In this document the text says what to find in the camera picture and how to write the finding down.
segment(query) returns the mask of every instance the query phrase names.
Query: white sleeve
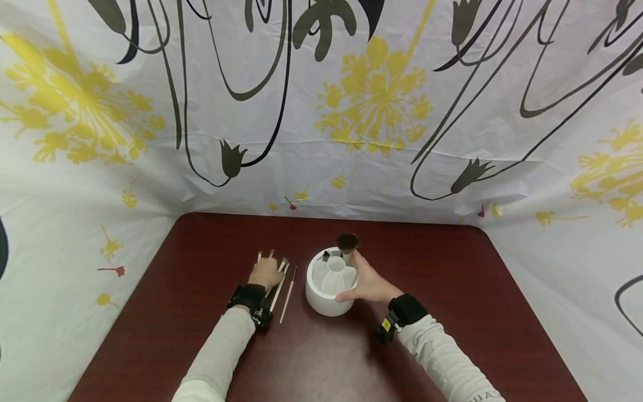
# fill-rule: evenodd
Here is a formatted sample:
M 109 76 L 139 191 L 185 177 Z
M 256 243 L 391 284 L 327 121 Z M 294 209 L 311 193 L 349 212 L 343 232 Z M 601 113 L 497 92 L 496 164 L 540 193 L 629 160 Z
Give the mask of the white sleeve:
M 255 333 L 247 311 L 227 310 L 201 347 L 172 402 L 224 402 L 232 373 Z
M 505 402 L 431 315 L 402 328 L 399 338 L 449 402 Z

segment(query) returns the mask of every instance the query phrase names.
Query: white fabric backdrop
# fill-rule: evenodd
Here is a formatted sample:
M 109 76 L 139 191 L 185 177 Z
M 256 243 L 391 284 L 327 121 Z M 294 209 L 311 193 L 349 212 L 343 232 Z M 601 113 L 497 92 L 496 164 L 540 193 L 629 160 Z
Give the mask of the white fabric backdrop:
M 0 9 L 0 400 L 65 400 L 192 210 L 481 226 L 588 399 L 642 399 L 643 3 Z

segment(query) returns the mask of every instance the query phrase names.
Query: forearm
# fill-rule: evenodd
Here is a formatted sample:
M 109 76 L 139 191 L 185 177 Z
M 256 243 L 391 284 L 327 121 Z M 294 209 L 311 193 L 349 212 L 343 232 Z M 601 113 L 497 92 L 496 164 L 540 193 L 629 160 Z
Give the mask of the forearm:
M 254 333 L 255 324 L 247 307 L 229 309 L 201 347 L 181 384 L 195 379 L 205 381 L 225 399 L 235 367 Z
M 505 401 L 431 315 L 404 327 L 399 339 L 449 402 Z

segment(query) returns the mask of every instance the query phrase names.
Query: dark red table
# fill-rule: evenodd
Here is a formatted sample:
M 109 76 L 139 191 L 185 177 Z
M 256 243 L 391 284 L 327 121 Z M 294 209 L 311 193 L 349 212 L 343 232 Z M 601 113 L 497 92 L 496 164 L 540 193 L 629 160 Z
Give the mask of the dark red table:
M 480 230 L 219 214 L 175 224 L 70 401 L 170 401 L 257 251 L 270 248 L 300 274 L 284 323 L 249 344 L 228 402 L 444 401 L 399 343 L 375 341 L 384 306 L 356 302 L 338 318 L 308 306 L 305 266 L 342 232 L 359 235 L 369 262 L 420 299 L 508 401 L 586 401 Z

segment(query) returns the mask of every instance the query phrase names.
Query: wrist strap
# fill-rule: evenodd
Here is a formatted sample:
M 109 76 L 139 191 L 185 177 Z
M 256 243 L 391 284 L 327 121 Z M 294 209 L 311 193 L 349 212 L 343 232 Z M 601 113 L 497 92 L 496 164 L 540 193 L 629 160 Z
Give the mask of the wrist strap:
M 226 307 L 229 309 L 236 305 L 246 306 L 250 310 L 250 317 L 258 327 L 267 326 L 262 315 L 262 303 L 265 300 L 266 288 L 258 284 L 246 284 L 237 286 Z
M 411 295 L 396 297 L 388 304 L 388 314 L 382 321 L 375 336 L 383 345 L 393 342 L 395 331 L 414 324 L 429 313 L 424 306 Z

